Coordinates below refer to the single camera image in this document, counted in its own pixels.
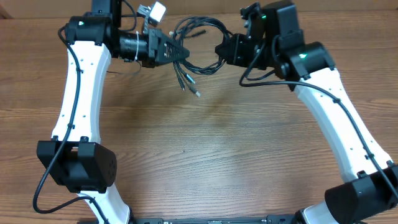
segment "black end effector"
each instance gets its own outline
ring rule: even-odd
[[[60,141],[39,141],[37,157],[47,168],[60,147]],[[50,175],[71,193],[82,190],[105,193],[116,178],[116,155],[95,142],[67,142]]]
[[[275,74],[281,79],[298,81],[309,78],[309,74],[317,70],[334,69],[334,61],[321,43],[305,44],[294,3],[273,2],[261,10],[255,3],[241,9],[241,17],[246,20],[247,34],[235,34],[216,47],[216,53],[228,64],[248,67],[259,46],[265,43],[254,68],[274,67]]]
[[[189,53],[160,29],[149,29],[147,34],[138,36],[120,32],[119,56],[126,62],[140,60],[143,67],[154,68],[185,59]]]
[[[241,9],[241,18],[246,20],[244,27],[248,30],[246,34],[234,34],[229,40],[223,39],[223,42],[216,46],[215,52],[227,64],[240,67],[248,67],[253,61],[257,50],[260,49],[264,38],[264,18],[260,4],[254,3],[247,8]],[[262,55],[258,60],[260,63],[254,68],[266,69],[266,55]]]
[[[189,51],[162,33],[160,29],[148,29],[148,23],[156,26],[165,13],[165,7],[156,2],[152,7],[140,6],[137,15],[144,18],[142,34],[120,31],[121,1],[94,0],[93,12],[73,16],[65,26],[66,40],[93,41],[105,46],[113,58],[125,62],[142,61],[143,67],[154,68],[189,57]]]

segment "white cable clip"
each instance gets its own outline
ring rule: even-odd
[[[134,58],[134,61],[138,61],[138,45],[139,45],[139,36],[138,36],[138,31],[136,31],[137,34],[137,51],[136,51],[136,57]]]

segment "robotic arm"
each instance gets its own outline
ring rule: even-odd
[[[73,52],[68,50],[69,68],[63,105],[52,140],[39,141],[37,156],[58,185],[66,186],[80,197],[87,197],[85,200],[100,223],[351,224],[397,205],[396,192],[391,188],[398,188],[398,168],[366,129],[327,50],[319,42],[305,44],[295,5],[280,1],[263,8],[255,3],[241,9],[247,33],[224,39],[216,53],[230,65],[248,68],[240,81],[242,86],[289,84],[290,90],[318,121],[338,161],[345,184],[327,190],[325,201],[295,215],[216,221],[134,219],[114,184],[116,156],[100,144],[101,95],[112,57],[123,58],[125,62],[142,61],[143,67],[153,68],[189,56],[187,49],[160,30],[148,28],[149,24],[160,22],[164,11],[164,6],[158,2],[152,7],[140,6],[137,14],[144,18],[142,33],[131,34],[118,29],[121,24],[120,0],[93,0],[91,13],[72,17],[65,26],[66,42]],[[73,54],[80,64],[79,71]],[[275,68],[275,74],[286,81],[243,83],[252,68],[265,70],[267,67]],[[68,132],[79,72],[80,95],[75,120]]]
[[[324,202],[299,211],[293,222],[354,223],[395,207],[398,169],[359,117],[330,54],[319,42],[305,44],[295,5],[255,3],[241,9],[241,17],[247,34],[234,34],[216,53],[228,64],[248,68],[241,86],[289,85],[318,121],[345,182],[327,190]],[[286,81],[243,83],[253,67],[273,67]]]
[[[142,33],[131,34],[118,29],[121,0],[93,0],[92,12],[72,17],[62,28],[64,42],[68,44],[65,94],[52,140],[38,142],[37,156],[58,185],[87,198],[100,223],[134,223],[131,209],[114,184],[116,156],[100,144],[99,114],[106,72],[111,58],[141,61],[143,67],[154,68],[189,56],[187,49],[161,30],[149,28],[149,24],[156,26],[164,13],[165,7],[159,2],[152,7],[140,6],[137,14],[144,18]],[[69,130],[71,116],[74,120]],[[37,208],[40,189],[39,185],[35,210],[40,213],[58,210]]]

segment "cable tie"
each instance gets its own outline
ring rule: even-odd
[[[341,99],[340,99],[340,98],[337,98],[337,99],[333,100],[333,102],[334,102],[334,103],[340,103],[340,102],[341,102]]]
[[[136,61],[138,61],[138,46],[139,46],[139,33],[138,33],[138,31],[136,30],[136,34],[137,34],[137,51],[136,51],[136,57],[134,58],[134,61],[136,62]]]
[[[365,155],[365,158],[366,159],[372,159],[372,158],[374,158],[374,154],[370,153],[369,155]]]

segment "green led light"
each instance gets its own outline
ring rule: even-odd
[[[307,56],[307,54],[299,54],[298,56],[300,56],[300,58],[304,59]]]

